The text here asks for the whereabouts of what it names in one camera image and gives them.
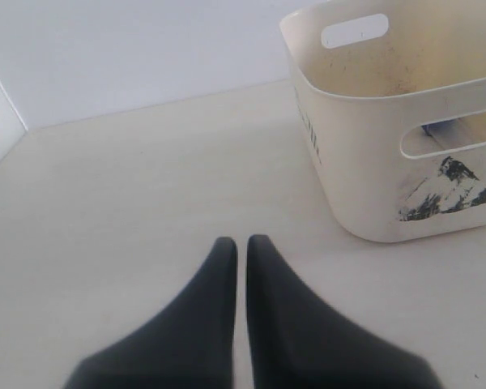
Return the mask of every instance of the white floor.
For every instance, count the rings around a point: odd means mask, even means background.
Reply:
[[[336,223],[287,83],[30,132],[0,164],[0,389],[61,387],[156,314],[220,235],[268,233],[335,308],[486,388],[486,227],[395,245]]]

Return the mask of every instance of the mountain print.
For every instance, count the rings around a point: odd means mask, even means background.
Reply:
[[[401,221],[424,220],[486,203],[486,185],[463,162],[446,157],[436,174],[425,178],[406,198]]]

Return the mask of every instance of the plastic container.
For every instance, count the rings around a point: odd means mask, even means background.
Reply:
[[[345,229],[399,242],[486,224],[486,0],[334,0],[280,27]]]

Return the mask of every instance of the white plastic basket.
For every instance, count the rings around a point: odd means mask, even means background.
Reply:
[[[280,27],[345,229],[399,242],[486,224],[486,0],[333,0]]]

